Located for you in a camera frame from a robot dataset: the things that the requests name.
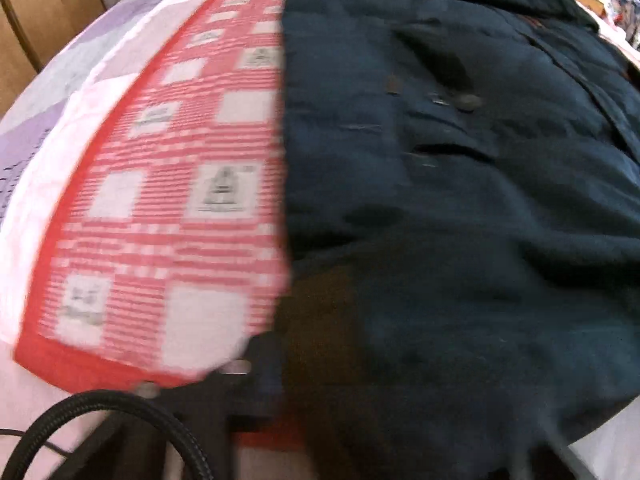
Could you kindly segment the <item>wooden wardrobe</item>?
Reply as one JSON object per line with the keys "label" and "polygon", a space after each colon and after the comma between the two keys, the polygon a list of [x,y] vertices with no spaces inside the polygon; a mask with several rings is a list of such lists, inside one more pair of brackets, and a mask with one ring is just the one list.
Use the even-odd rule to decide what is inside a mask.
{"label": "wooden wardrobe", "polygon": [[105,12],[102,0],[1,0],[1,110]]}

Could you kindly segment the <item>red white checkered mat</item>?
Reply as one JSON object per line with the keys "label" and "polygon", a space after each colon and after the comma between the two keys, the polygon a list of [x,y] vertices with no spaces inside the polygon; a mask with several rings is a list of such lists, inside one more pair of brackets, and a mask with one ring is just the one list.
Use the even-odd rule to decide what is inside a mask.
{"label": "red white checkered mat", "polygon": [[88,130],[15,361],[68,392],[193,382],[266,330],[280,242],[284,0],[198,0]]}

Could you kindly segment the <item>dark navy padded jacket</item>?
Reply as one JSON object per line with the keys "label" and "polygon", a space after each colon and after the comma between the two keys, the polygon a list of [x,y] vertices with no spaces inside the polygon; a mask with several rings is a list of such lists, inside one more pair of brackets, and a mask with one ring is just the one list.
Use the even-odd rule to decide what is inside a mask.
{"label": "dark navy padded jacket", "polygon": [[292,287],[322,479],[587,479],[639,394],[639,75],[575,0],[286,0]]}

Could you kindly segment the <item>purple pink patchwork bedsheet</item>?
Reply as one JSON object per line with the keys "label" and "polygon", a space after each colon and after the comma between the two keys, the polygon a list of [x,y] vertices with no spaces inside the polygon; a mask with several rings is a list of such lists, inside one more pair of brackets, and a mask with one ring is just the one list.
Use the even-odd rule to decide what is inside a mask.
{"label": "purple pink patchwork bedsheet", "polygon": [[[280,14],[279,127],[284,177],[279,238],[288,280],[273,307],[269,327],[250,336],[273,332],[280,337],[283,398],[273,419],[255,431],[234,436],[233,479],[322,479],[285,394],[283,342],[274,328],[278,305],[292,287],[282,127],[285,1]],[[215,479],[190,430],[154,401],[163,389],[199,382],[213,370],[172,387],[142,382],[130,390],[68,392],[32,374],[14,358],[36,258],[73,163],[89,143],[89,128],[110,114],[162,41],[197,4],[198,0],[119,3],[58,54],[2,118],[1,431],[9,437],[1,448],[3,478]],[[575,441],[572,450],[589,468],[587,479],[637,478],[639,395]]]}

